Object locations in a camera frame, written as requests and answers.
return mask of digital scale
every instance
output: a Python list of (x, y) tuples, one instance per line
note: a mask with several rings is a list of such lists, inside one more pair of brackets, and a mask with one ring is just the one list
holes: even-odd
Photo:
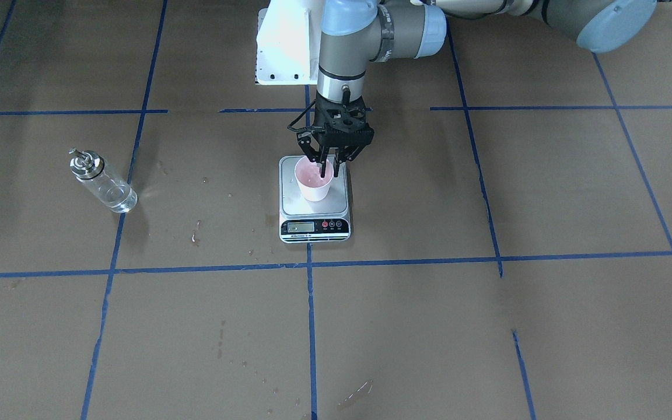
[[(279, 237), (288, 244), (346, 241), (352, 236), (346, 162), (325, 199), (310, 202), (302, 198), (294, 177), (294, 165), (301, 157), (285, 156), (279, 161)], [(333, 162), (333, 155), (328, 159)]]

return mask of white robot link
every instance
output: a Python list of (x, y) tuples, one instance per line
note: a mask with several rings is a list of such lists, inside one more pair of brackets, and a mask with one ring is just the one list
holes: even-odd
[[(368, 63), (434, 55), (445, 42), (446, 15), (529, 16), (606, 53), (633, 38), (655, 8), (656, 0), (272, 0), (259, 13), (257, 79), (262, 85), (317, 80), (314, 101), (288, 128), (310, 161), (321, 164), (321, 176), (335, 149), (338, 176), (340, 164), (375, 135), (362, 99)], [(312, 125), (294, 128), (312, 107)]]

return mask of pink cup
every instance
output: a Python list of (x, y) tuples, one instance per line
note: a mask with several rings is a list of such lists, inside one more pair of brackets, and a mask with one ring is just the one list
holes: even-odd
[(294, 177), (305, 200), (320, 201), (326, 198), (334, 178), (334, 165), (330, 160), (325, 163), (325, 178), (320, 177), (320, 166), (310, 162), (307, 156), (302, 156), (294, 165)]

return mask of white mounting plate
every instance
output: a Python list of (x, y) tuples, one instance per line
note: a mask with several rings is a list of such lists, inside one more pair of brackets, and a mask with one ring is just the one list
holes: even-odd
[(258, 12), (260, 85), (316, 85), (323, 0), (271, 0)]

